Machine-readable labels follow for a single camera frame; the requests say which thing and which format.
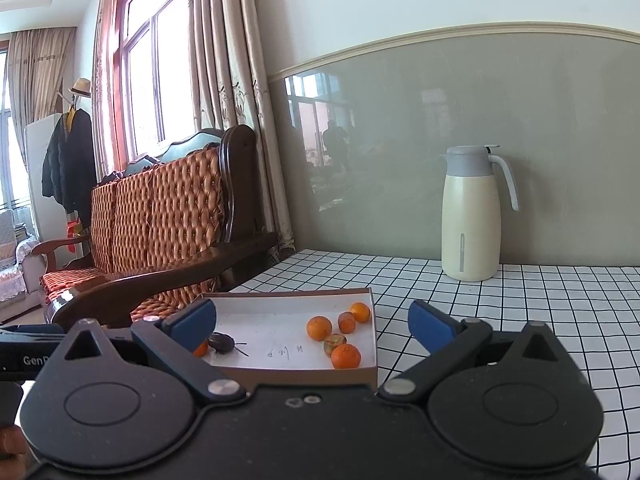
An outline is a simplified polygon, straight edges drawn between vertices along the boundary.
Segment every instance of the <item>checkered tablecloth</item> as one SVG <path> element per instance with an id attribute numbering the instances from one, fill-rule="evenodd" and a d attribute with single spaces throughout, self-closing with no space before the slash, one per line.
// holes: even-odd
<path id="1" fill-rule="evenodd" d="M 378 330 L 378 382 L 429 353 L 406 323 L 414 299 L 496 330 L 545 321 L 591 383 L 605 411 L 588 463 L 609 480 L 640 476 L 640 267 L 503 265 L 484 282 L 461 283 L 439 261 L 304 250 L 238 292 L 368 286 Z"/>

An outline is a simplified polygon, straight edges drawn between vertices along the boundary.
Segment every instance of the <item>human hand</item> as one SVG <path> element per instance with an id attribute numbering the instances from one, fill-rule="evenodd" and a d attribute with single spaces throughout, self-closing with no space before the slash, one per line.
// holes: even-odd
<path id="1" fill-rule="evenodd" d="M 0 428 L 0 454 L 12 457 L 0 460 L 0 480 L 20 480 L 27 471 L 29 446 L 18 426 Z"/>

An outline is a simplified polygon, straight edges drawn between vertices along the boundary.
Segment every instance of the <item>curtain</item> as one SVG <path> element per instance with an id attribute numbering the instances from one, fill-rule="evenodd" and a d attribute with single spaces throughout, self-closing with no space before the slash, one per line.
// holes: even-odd
<path id="1" fill-rule="evenodd" d="M 11 34 L 7 79 L 11 117 L 24 167 L 27 167 L 25 127 L 55 112 L 57 93 L 75 27 L 36 28 Z"/>
<path id="2" fill-rule="evenodd" d="M 94 121 L 94 158 L 98 182 L 114 169 L 113 136 L 116 131 L 113 107 L 113 56 L 116 0 L 100 0 L 95 24 L 94 66 L 92 70 L 92 119 Z"/>
<path id="3" fill-rule="evenodd" d="M 264 220 L 279 254 L 294 251 L 271 99 L 254 0 L 189 0 L 194 122 L 226 130 L 247 124 L 257 134 Z"/>

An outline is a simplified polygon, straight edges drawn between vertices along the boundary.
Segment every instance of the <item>silver bolt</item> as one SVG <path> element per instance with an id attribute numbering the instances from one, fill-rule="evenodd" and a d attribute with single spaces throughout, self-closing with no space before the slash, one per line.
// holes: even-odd
<path id="1" fill-rule="evenodd" d="M 300 397 L 291 397 L 290 399 L 285 400 L 284 403 L 290 408 L 302 408 L 302 405 L 304 404 Z"/>
<path id="2" fill-rule="evenodd" d="M 228 397 L 238 392 L 240 389 L 240 383 L 233 379 L 216 379 L 211 381 L 207 390 L 209 393 L 220 396 Z"/>
<path id="3" fill-rule="evenodd" d="M 395 378 L 382 385 L 384 390 L 391 395 L 409 395 L 415 391 L 415 383 L 409 379 Z"/>
<path id="4" fill-rule="evenodd" d="M 304 400 L 307 404 L 317 404 L 322 399 L 320 398 L 320 396 L 317 396 L 317 395 L 308 395 L 302 400 Z"/>

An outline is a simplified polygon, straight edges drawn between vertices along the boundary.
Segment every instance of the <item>hat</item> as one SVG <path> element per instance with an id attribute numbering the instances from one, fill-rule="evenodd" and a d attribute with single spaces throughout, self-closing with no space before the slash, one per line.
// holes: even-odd
<path id="1" fill-rule="evenodd" d="M 91 81 L 84 77 L 79 77 L 78 81 L 69 89 L 72 94 L 91 97 Z"/>

